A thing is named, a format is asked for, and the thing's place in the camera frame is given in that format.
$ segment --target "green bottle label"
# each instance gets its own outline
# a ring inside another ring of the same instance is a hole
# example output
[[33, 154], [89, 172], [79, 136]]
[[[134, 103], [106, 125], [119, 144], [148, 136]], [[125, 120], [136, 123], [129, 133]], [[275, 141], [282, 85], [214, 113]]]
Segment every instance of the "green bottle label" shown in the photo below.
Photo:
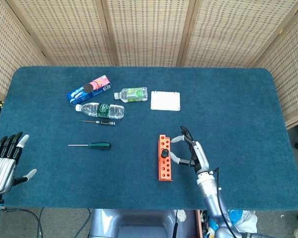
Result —
[[109, 118], [109, 104], [105, 104], [105, 103], [98, 104], [97, 116], [100, 118]]
[[128, 102], [142, 101], [144, 98], [143, 88], [128, 88], [127, 100]]

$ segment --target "plastic bottle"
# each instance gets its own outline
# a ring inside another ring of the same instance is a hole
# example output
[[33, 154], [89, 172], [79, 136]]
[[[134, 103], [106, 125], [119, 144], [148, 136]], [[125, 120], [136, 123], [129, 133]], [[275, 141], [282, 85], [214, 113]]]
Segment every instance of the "plastic bottle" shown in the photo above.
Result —
[[119, 105], [105, 103], [86, 103], [75, 106], [77, 112], [83, 112], [92, 117], [121, 119], [124, 116], [125, 108]]
[[147, 88], [123, 88], [120, 93], [114, 93], [115, 99], [121, 99], [124, 103], [148, 100]]

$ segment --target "small screwdriver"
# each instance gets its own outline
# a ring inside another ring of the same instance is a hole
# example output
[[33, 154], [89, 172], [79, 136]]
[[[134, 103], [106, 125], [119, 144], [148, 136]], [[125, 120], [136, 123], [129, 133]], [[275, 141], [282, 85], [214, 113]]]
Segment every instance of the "small screwdriver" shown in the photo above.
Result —
[[115, 125], [114, 121], [106, 121], [106, 120], [80, 120], [82, 122], [90, 122], [90, 123], [97, 123], [100, 125]]
[[88, 145], [68, 145], [68, 146], [88, 146], [90, 149], [110, 149], [111, 143], [109, 142], [96, 142], [96, 143], [89, 143]]

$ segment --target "blue tablecloth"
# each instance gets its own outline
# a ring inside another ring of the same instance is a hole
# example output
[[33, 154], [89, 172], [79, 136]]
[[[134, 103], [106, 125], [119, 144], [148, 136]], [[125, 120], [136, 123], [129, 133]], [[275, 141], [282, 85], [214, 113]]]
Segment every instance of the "blue tablecloth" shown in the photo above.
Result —
[[[106, 75], [112, 88], [88, 101], [118, 104], [116, 126], [83, 123], [66, 93]], [[147, 87], [146, 102], [114, 100], [122, 88]], [[150, 109], [151, 91], [181, 95], [181, 111]], [[172, 182], [158, 181], [157, 142], [186, 126], [220, 168], [228, 208], [298, 208], [298, 171], [271, 74], [261, 68], [22, 67], [0, 116], [0, 138], [30, 139], [16, 169], [35, 177], [5, 195], [6, 205], [76, 208], [204, 209], [193, 168], [172, 164]], [[108, 141], [107, 151], [67, 144]], [[189, 158], [185, 143], [171, 145]]]

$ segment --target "green screwdriver handle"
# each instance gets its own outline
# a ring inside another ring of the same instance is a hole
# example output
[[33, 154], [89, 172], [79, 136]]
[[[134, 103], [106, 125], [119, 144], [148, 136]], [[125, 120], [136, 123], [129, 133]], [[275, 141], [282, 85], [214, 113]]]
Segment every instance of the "green screwdriver handle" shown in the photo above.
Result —
[[106, 150], [110, 149], [111, 143], [109, 142], [97, 142], [97, 143], [89, 143], [88, 147], [90, 149], [100, 149], [100, 150]]

